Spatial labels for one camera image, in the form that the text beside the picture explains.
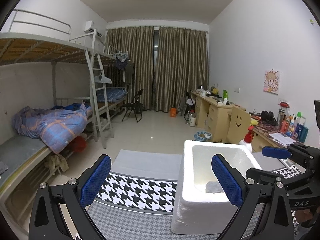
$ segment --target upper bunk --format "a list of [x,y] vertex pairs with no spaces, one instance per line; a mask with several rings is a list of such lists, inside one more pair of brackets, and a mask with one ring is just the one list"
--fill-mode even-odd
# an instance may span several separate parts
[[[119,52],[118,50],[109,48],[108,51],[106,51],[105,42],[102,41],[100,42],[103,44],[103,51],[98,51],[95,48],[96,39],[99,38],[97,36],[97,30],[71,39],[71,26],[65,22],[31,11],[20,9],[15,9],[14,11],[15,14],[10,24],[9,31],[0,33],[0,65],[24,62],[65,62],[86,64],[87,61],[84,54],[86,51],[88,51],[90,55],[93,53],[100,54],[103,65],[111,65],[116,61],[117,55],[115,51]],[[31,21],[16,20],[17,13],[19,12],[50,19],[68,27],[68,30],[61,30]],[[35,25],[57,31],[59,33],[65,33],[68,35],[68,40],[65,41],[30,33],[11,32],[11,27],[14,23]],[[87,36],[92,36],[92,45],[90,47],[77,44],[77,41],[80,38],[85,40]]]

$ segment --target blue textured pad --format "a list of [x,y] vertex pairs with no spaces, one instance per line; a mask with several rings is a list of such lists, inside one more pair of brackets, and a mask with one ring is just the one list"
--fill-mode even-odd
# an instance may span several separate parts
[[291,157],[291,153],[287,149],[273,148],[269,146],[263,147],[261,151],[263,156],[277,158],[277,159],[287,159]]
[[92,204],[110,170],[111,159],[109,156],[106,156],[82,187],[80,198],[81,206],[85,207]]
[[220,182],[223,191],[226,193],[230,203],[240,207],[243,203],[241,188],[224,166],[218,156],[214,156],[211,162],[212,171]]

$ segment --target canvas art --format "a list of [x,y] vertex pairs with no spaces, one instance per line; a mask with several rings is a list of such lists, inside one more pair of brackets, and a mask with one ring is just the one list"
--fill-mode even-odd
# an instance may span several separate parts
[[266,74],[264,76],[263,91],[278,94],[279,93],[279,83],[280,83],[279,71],[275,71],[273,69],[266,71]]

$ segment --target white device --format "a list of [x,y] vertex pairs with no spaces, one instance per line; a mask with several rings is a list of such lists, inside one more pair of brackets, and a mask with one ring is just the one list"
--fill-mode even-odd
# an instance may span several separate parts
[[[93,33],[94,32],[94,21],[87,21],[85,23],[84,32],[85,33]],[[99,37],[102,37],[102,34],[99,32],[97,32],[97,35]]]
[[292,170],[293,166],[292,164],[288,161],[288,159],[278,159],[288,170]]

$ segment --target curtain rod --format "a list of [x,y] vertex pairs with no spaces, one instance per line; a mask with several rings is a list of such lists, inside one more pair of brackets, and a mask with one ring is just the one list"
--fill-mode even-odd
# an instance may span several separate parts
[[155,26],[155,25],[143,25],[143,26],[126,26],[126,27],[118,27],[118,28],[107,28],[106,30],[114,30],[114,29],[122,29],[122,28],[131,28],[131,27],[168,27],[168,28],[179,28],[179,29],[187,29],[187,30],[193,30],[193,31],[200,31],[200,32],[205,32],[209,33],[208,31],[201,31],[201,30],[196,30],[196,29],[190,29],[190,28],[183,28],[183,27],[173,27],[173,26]]

